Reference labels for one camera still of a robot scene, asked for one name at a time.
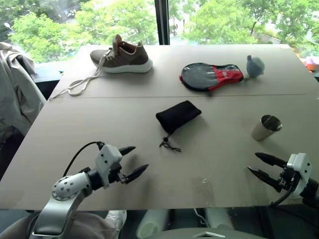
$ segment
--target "table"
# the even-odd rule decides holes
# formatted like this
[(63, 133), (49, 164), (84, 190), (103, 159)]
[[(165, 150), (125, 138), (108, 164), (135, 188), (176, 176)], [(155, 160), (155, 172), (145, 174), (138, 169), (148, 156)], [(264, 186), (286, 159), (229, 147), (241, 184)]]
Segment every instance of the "table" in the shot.
[[(248, 54), (244, 53), (245, 50), (257, 55), (261, 54), (260, 48), (263, 47), (269, 49), (259, 55), (263, 60), (267, 59), (269, 52), (276, 52), (274, 46), (265, 45), (251, 49), (243, 46), (244, 50), (239, 46), (221, 46), (224, 51), (239, 49), (243, 57)], [(163, 52), (163, 56), (168, 58), (168, 51), (175, 53), (179, 48), (156, 46), (150, 47), (148, 53), (152, 56), (152, 49), (155, 49), (157, 54)], [(194, 48), (189, 49), (186, 52), (191, 54)], [(205, 49), (206, 54), (221, 51), (216, 46), (199, 47), (198, 51), (201, 49)], [(295, 77), (291, 81), (285, 77), (282, 81), (268, 79), (274, 73), (266, 64), (269, 73), (265, 72), (264, 77), (268, 77), (258, 79), (258, 84), (242, 82), (238, 87), (230, 86), (229, 92), (216, 91), (213, 97), (209, 97), (187, 90), (177, 80), (178, 84), (169, 81), (178, 72), (158, 71), (162, 65), (171, 67), (158, 56), (148, 81), (146, 78), (137, 79), (137, 76), (143, 78), (147, 74), (112, 75), (112, 79), (118, 80), (96, 79), (79, 97), (64, 95), (48, 102), (2, 178), (0, 208), (41, 210), (48, 200), (51, 186), (62, 176), (74, 153), (93, 140), (117, 147), (137, 147), (123, 158), (123, 172), (130, 172), (146, 163), (149, 167), (129, 185), (117, 183), (107, 190), (94, 192), (79, 207), (84, 211), (267, 205), (280, 194), (252, 175), (247, 165), (264, 170), (275, 178), (281, 171), (263, 163), (254, 155), (255, 152), (270, 153), (285, 160), (291, 153), (306, 152), (314, 165), (312, 178), (319, 180), (318, 84), (291, 49), (278, 49), (275, 58), (282, 56), (293, 63), (293, 75), (302, 76), (303, 84)], [(74, 67), (79, 58), (75, 57)], [(56, 91), (70, 81), (71, 75), (70, 71), (65, 74)], [(126, 77), (132, 77), (132, 81), (125, 80)], [(98, 83), (105, 86), (104, 91), (96, 88)], [(171, 84), (167, 91), (164, 88), (160, 90), (164, 84)], [(184, 100), (190, 100), (201, 109), (202, 115), (171, 137), (171, 143), (180, 147), (182, 153), (159, 148), (161, 138), (166, 134), (155, 114)], [(280, 118), (283, 129), (263, 142), (256, 142), (250, 132), (264, 114)], [(93, 146), (83, 151), (69, 173), (93, 167), (96, 155), (97, 149)], [(286, 204), (298, 202), (300, 200), (285, 201)]]

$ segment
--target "shoe tongue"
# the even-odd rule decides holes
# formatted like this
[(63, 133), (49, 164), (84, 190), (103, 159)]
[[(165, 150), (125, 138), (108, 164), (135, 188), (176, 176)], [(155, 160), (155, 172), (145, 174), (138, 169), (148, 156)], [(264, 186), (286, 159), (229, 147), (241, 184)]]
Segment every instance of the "shoe tongue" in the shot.
[(113, 38), (113, 51), (115, 52), (115, 54), (118, 53), (119, 51), (119, 46), (122, 43), (122, 38), (119, 34), (116, 34), (116, 36)]

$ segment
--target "brown sneaker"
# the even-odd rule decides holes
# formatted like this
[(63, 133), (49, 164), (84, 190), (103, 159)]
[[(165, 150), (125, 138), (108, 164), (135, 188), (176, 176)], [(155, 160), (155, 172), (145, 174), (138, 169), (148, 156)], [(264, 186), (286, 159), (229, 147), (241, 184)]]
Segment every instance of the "brown sneaker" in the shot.
[(113, 48), (94, 50), (90, 56), (96, 66), (99, 65), (102, 56), (105, 56), (102, 69), (109, 73), (144, 73), (149, 71), (153, 65), (140, 42), (137, 46), (131, 45), (122, 41), (119, 34), (113, 39)]

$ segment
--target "black pouch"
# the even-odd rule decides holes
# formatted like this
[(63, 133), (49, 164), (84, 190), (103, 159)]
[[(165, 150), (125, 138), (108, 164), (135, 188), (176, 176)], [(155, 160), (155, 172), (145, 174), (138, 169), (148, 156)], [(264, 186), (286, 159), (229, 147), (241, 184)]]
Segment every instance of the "black pouch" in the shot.
[(200, 114), (201, 110), (196, 108), (190, 101), (181, 102), (165, 111), (157, 113), (156, 118), (162, 125), (163, 129), (168, 133), (168, 136), (163, 138), (163, 142), (159, 146), (164, 146), (180, 152), (180, 148), (171, 147), (168, 142), (168, 138), (176, 129)]

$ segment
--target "beige table surface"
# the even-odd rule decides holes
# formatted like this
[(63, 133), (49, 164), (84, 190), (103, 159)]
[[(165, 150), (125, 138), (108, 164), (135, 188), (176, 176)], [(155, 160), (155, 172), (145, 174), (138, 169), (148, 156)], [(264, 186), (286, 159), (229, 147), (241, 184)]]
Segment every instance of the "beige table surface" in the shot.
[[(93, 74), (96, 67), (90, 59), (90, 52), (94, 49), (108, 47), (82, 47), (52, 95), (68, 87), (71, 82)], [(154, 63), (148, 73), (105, 73), (103, 77), (91, 81), (79, 97), (202, 96), (202, 93), (190, 91), (180, 82), (179, 75), (184, 66), (195, 62), (235, 64), (247, 76), (247, 55), (259, 56), (265, 62), (265, 74), (255, 80), (221, 87), (213, 92), (215, 96), (317, 95), (319, 91), (318, 82), (288, 45), (145, 46), (145, 49)]]
[[(0, 182), (0, 208), (41, 210), (74, 153), (93, 140), (137, 147), (123, 158), (124, 172), (146, 163), (149, 167), (129, 185), (116, 183), (94, 192), (80, 210), (267, 205), (280, 194), (252, 175), (247, 165), (273, 177), (279, 175), (280, 168), (263, 163), (255, 152), (282, 159), (305, 152), (314, 165), (312, 177), (319, 179), (318, 97), (192, 97), (203, 113), (171, 137), (182, 153), (159, 148), (165, 132), (155, 113), (187, 99), (72, 98), (48, 102)], [(280, 118), (283, 128), (259, 143), (250, 132), (263, 114)], [(70, 174), (94, 166), (96, 155), (95, 146), (85, 150)]]

